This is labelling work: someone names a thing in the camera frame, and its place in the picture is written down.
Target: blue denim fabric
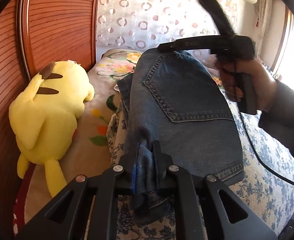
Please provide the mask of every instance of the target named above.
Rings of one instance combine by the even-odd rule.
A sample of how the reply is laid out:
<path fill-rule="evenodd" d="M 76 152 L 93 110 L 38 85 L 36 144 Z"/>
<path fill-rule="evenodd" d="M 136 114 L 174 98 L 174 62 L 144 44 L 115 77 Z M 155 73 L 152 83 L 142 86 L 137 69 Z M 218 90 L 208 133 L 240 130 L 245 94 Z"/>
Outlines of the blue denim fabric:
<path fill-rule="evenodd" d="M 172 212 L 171 200 L 154 193 L 154 140 L 191 174 L 216 174 L 228 186 L 243 179 L 242 148 L 231 111 L 206 68 L 189 53 L 149 49 L 118 87 L 127 125 L 125 154 L 138 151 L 131 202 L 137 225 Z"/>

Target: black cable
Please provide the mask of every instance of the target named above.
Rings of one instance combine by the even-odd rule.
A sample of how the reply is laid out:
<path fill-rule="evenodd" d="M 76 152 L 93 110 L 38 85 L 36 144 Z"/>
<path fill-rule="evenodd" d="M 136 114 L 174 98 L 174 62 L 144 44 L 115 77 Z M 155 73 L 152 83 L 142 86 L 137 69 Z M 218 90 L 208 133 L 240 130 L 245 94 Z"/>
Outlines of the black cable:
<path fill-rule="evenodd" d="M 236 61 L 235 58 L 234 58 L 234 72 L 237 73 L 237 61 Z M 237 80 L 236 80 L 236 78 L 234 78 L 234 96 L 235 96 L 235 99 L 236 99 L 236 101 L 237 101 L 236 86 L 237 86 Z M 287 183 L 289 183 L 289 184 L 291 184 L 291 185 L 294 186 L 294 182 L 293 182 L 293 181 L 291 181 L 290 179 L 287 179 L 287 178 L 281 176 L 280 174 L 278 174 L 277 172 L 275 172 L 274 170 L 272 170 L 270 167 L 268 167 L 268 166 L 267 166 L 267 165 L 266 165 L 266 164 L 260 159 L 260 157 L 259 157 L 259 155 L 257 154 L 257 152 L 256 152 L 256 150 L 255 150 L 255 147 L 253 146 L 253 143 L 252 143 L 252 141 L 251 141 L 251 139 L 250 139 L 250 136 L 249 136 L 249 134 L 248 134 L 247 128 L 246 128 L 246 126 L 245 126 L 245 123 L 244 123 L 244 120 L 243 120 L 243 117 L 242 117 L 242 114 L 241 114 L 239 108 L 238 108 L 238 111 L 239 111 L 240 119 L 241 119 L 241 121 L 242 121 L 243 128 L 245 129 L 245 132 L 246 132 L 246 135 L 247 135 L 248 141 L 249 141 L 249 143 L 250 143 L 250 146 L 251 146 L 252 149 L 253 149 L 253 152 L 254 152 L 254 154 L 255 154 L 257 160 L 260 162 L 260 164 L 261 164 L 261 165 L 262 165 L 267 171 L 269 171 L 270 173 L 272 173 L 274 176 L 276 176 L 276 177 L 278 177 L 279 179 L 282 179 L 283 181 L 285 181 L 285 182 L 287 182 Z"/>

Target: stuffed animal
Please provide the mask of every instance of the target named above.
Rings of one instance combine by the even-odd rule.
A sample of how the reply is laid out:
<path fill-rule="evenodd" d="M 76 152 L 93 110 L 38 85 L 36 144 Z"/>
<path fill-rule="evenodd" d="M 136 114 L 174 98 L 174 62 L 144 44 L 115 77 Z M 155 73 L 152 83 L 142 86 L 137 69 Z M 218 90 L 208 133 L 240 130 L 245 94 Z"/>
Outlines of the stuffed animal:
<path fill-rule="evenodd" d="M 50 63 L 32 78 L 9 107 L 10 125 L 21 152 L 20 178 L 32 162 L 45 165 L 52 197 L 66 186 L 58 161 L 71 144 L 84 101 L 91 101 L 94 93 L 86 71 L 72 61 Z"/>

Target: metal bolt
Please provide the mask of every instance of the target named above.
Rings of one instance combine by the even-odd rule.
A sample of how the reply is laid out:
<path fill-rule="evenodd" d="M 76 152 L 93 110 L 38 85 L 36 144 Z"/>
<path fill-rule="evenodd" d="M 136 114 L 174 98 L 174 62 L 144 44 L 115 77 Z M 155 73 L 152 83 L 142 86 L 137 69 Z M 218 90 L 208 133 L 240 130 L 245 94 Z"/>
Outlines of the metal bolt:
<path fill-rule="evenodd" d="M 173 171 L 173 172 L 179 171 L 179 167 L 177 165 L 170 165 L 169 171 Z"/>
<path fill-rule="evenodd" d="M 116 165 L 113 167 L 113 170 L 116 171 L 116 172 L 121 172 L 123 170 L 123 166 L 121 165 Z"/>
<path fill-rule="evenodd" d="M 76 177 L 77 182 L 84 182 L 85 180 L 86 180 L 86 176 L 84 176 L 84 175 L 78 175 Z"/>
<path fill-rule="evenodd" d="M 206 179 L 210 182 L 215 182 L 217 180 L 217 178 L 212 174 L 208 175 Z"/>

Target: plush toy foot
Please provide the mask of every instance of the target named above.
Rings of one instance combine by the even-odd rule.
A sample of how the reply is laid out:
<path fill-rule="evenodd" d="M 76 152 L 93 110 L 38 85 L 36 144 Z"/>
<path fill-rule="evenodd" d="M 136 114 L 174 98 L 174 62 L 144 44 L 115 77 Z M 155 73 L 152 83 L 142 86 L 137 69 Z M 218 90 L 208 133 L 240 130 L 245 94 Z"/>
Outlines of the plush toy foot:
<path fill-rule="evenodd" d="M 52 197 L 58 194 L 66 185 L 66 179 L 57 160 L 45 163 L 45 174 L 49 193 Z"/>
<path fill-rule="evenodd" d="M 24 155 L 20 154 L 18 162 L 17 162 L 18 177 L 20 177 L 21 179 L 24 178 L 25 173 L 28 169 L 28 166 L 29 166 L 29 161 L 26 159 Z"/>
<path fill-rule="evenodd" d="M 94 98 L 95 89 L 92 84 L 89 84 L 88 96 L 85 98 L 85 101 L 91 101 Z"/>

